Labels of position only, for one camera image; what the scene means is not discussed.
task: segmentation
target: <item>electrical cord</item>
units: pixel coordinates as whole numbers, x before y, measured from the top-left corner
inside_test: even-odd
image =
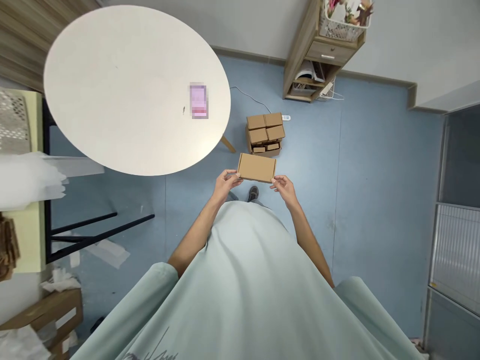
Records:
[[[253,97],[251,97],[250,95],[248,95],[247,93],[243,92],[242,90],[240,90],[240,88],[238,86],[231,86],[230,89],[233,89],[233,88],[237,88],[237,90],[239,92],[241,92],[243,95],[247,95],[250,99],[252,99],[254,102],[256,103],[259,103],[259,104],[262,104],[264,107],[266,107],[266,109],[268,110],[268,112],[271,114],[272,112],[270,111],[269,107],[267,105],[265,105],[263,102],[260,102],[258,100],[255,100]]]
[[[335,97],[333,97],[333,95],[332,95],[332,97],[320,95],[319,98],[327,99],[327,100],[345,100],[344,96],[343,96],[342,94],[339,94],[338,92],[332,91],[332,94],[333,94],[333,95],[341,96],[341,99],[335,98]]]

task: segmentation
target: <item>cardboard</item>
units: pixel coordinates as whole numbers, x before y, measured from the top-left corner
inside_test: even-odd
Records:
[[[70,359],[70,336],[63,338],[59,343],[53,345],[48,349],[51,352],[53,360],[68,360]]]
[[[283,125],[269,127],[268,129],[266,129],[266,132],[268,135],[268,141],[281,140],[285,137],[285,130]]]
[[[272,182],[276,167],[276,159],[246,153],[241,153],[238,161],[238,172],[241,179],[255,180],[261,183],[270,184]]]
[[[280,143],[274,143],[266,146],[267,150],[275,150],[275,149],[280,149]]]
[[[252,145],[261,144],[269,140],[269,137],[267,136],[267,129],[264,127],[256,130],[249,130],[248,136]]]
[[[245,126],[245,134],[246,134],[246,146],[247,146],[248,152],[250,154],[255,154],[255,155],[263,156],[263,157],[267,157],[267,158],[271,158],[271,157],[280,155],[280,150],[282,149],[282,142],[281,141],[276,143],[276,144],[278,144],[279,147],[275,150],[254,153],[253,148],[252,148],[252,144],[250,143],[249,127],[248,126]]]
[[[0,325],[0,330],[11,330],[31,325],[36,332],[54,322],[56,336],[52,344],[58,344],[69,336],[84,319],[82,292],[80,289],[53,292],[25,311]]]
[[[275,126],[283,125],[284,121],[282,120],[282,113],[275,112],[273,114],[265,114],[265,127],[272,128]]]
[[[265,117],[263,115],[247,116],[246,124],[248,130],[255,130],[265,127]]]

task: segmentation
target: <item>hand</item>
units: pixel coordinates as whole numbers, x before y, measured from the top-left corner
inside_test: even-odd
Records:
[[[300,203],[295,194],[294,183],[290,181],[285,175],[277,175],[272,180],[273,185],[270,189],[275,189],[277,193],[280,193],[281,198],[286,204],[286,207],[291,210],[296,206],[300,206]]]
[[[213,190],[211,200],[217,205],[223,205],[227,200],[229,191],[244,181],[239,177],[240,174],[237,173],[237,170],[223,170],[220,176],[216,178],[215,190]]]

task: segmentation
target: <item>power strip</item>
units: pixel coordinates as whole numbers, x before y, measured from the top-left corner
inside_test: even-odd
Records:
[[[326,97],[333,85],[334,85],[333,82],[329,82],[328,85],[325,86],[325,87],[322,89],[322,91],[320,91],[320,96],[321,96],[321,97]]]

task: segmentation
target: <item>black shoe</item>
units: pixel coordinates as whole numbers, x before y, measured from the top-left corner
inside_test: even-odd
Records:
[[[247,203],[251,202],[252,200],[256,200],[259,198],[259,188],[256,186],[252,186],[250,191],[248,192],[248,200]]]

